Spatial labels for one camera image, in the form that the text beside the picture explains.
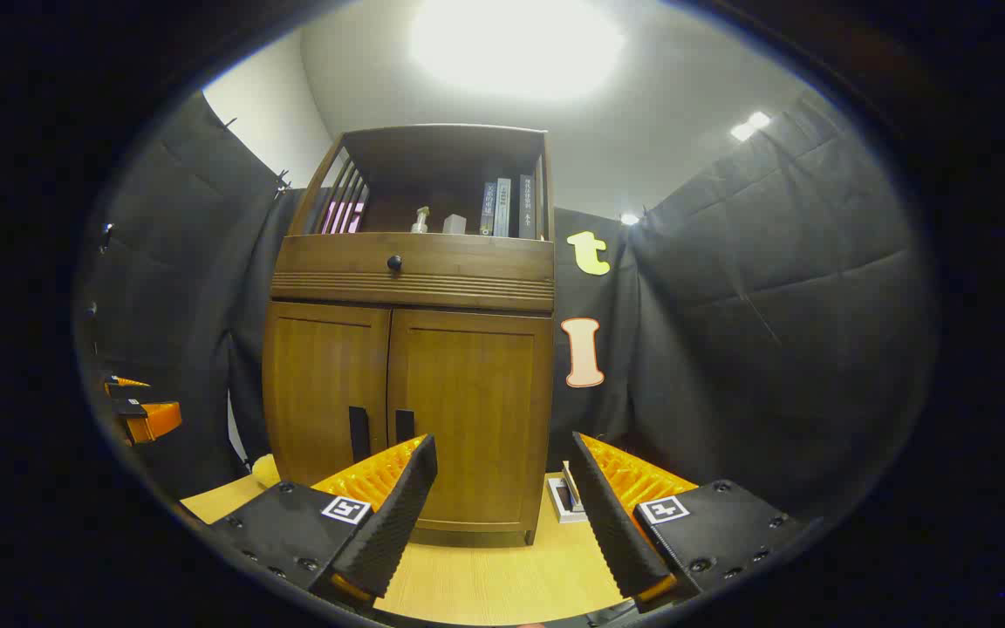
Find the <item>small ceiling light panel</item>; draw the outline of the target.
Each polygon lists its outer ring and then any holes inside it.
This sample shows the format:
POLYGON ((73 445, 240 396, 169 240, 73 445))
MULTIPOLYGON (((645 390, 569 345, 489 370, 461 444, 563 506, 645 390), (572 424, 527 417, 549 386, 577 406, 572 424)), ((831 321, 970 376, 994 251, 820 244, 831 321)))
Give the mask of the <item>small ceiling light panel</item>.
POLYGON ((746 120, 730 128, 729 134, 738 142, 745 142, 759 131, 765 130, 771 124, 771 118, 765 112, 756 111, 746 120))

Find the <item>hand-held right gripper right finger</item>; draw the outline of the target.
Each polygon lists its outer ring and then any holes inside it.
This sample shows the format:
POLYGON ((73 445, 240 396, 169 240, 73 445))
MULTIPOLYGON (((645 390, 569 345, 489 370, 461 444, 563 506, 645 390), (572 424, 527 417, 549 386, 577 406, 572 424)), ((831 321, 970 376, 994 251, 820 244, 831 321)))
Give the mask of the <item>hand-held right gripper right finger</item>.
POLYGON ((813 522, 731 480, 694 484, 586 434, 571 480, 623 597, 638 607, 710 597, 790 560, 813 522))

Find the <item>large ceiling light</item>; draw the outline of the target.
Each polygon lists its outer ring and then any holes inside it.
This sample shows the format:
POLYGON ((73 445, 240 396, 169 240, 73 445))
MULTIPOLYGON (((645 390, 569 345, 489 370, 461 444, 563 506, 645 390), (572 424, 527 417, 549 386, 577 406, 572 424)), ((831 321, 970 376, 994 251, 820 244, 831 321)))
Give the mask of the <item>large ceiling light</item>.
POLYGON ((574 99, 606 82, 625 35, 591 0, 424 0, 410 57, 439 82, 520 99, 574 99))

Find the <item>wooden double-door shoe cabinet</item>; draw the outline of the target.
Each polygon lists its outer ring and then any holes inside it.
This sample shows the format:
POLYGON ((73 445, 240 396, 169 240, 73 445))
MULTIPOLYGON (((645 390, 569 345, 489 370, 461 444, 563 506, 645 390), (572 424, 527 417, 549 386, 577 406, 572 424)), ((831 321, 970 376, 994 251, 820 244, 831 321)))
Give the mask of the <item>wooden double-door shoe cabinet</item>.
POLYGON ((282 241, 271 302, 547 317, 553 334, 555 225, 544 130, 426 124, 339 135, 282 241), (520 174, 534 176, 537 239, 518 237, 520 174), (479 234, 485 182, 510 178, 509 237, 479 234), (429 207, 426 234, 411 225, 429 207), (442 232, 447 215, 466 235, 442 232), (386 266, 400 255, 400 273, 386 266))

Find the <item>wooden cabinet door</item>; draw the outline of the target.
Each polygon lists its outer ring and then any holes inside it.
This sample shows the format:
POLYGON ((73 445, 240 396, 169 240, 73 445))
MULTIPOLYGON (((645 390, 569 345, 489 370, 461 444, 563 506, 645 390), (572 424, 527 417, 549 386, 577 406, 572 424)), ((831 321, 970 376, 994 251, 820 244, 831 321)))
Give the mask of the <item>wooden cabinet door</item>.
POLYGON ((416 521, 423 542, 533 543, 551 399, 549 318, 393 312, 388 433, 435 444, 438 472, 416 521))
POLYGON ((386 449, 390 325, 387 309, 270 303, 264 418, 283 480, 314 485, 386 449))

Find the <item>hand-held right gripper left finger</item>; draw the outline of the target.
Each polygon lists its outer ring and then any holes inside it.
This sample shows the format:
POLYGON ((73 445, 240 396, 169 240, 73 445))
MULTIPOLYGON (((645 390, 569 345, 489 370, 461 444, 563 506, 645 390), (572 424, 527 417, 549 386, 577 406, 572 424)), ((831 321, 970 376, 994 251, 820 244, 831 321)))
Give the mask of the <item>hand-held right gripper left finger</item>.
POLYGON ((311 487, 277 482, 208 528, 312 595, 372 607, 386 595, 436 474, 435 438, 422 434, 311 487))

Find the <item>black backdrop cloth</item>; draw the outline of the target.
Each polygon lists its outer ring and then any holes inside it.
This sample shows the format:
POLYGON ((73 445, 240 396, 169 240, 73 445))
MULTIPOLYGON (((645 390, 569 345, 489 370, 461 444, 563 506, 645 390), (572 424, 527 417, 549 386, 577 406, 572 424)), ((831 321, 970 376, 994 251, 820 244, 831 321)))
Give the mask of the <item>black backdrop cloth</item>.
MULTIPOLYGON (((100 360, 183 403, 185 426, 144 460, 184 498, 267 454, 262 328, 271 267, 301 191, 271 174, 195 95, 117 180, 114 237, 92 255, 100 360)), ((601 386, 571 389, 555 334, 548 469, 571 434, 599 436, 689 480, 733 480, 799 517, 863 501, 924 405, 939 338, 936 283, 913 207, 849 113, 813 89, 703 167, 639 225, 555 211, 593 231, 609 274, 556 254, 556 317, 599 321, 601 386)))

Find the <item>white box with dark inlay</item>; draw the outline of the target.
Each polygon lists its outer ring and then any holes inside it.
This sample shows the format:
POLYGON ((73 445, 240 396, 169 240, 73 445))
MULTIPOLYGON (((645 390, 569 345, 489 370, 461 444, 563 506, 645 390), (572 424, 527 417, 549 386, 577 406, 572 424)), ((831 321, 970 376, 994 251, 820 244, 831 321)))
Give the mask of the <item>white box with dark inlay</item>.
POLYGON ((548 495, 553 501, 559 524, 579 524, 589 521, 589 513, 581 501, 571 464, 562 461, 562 470, 546 478, 548 495))

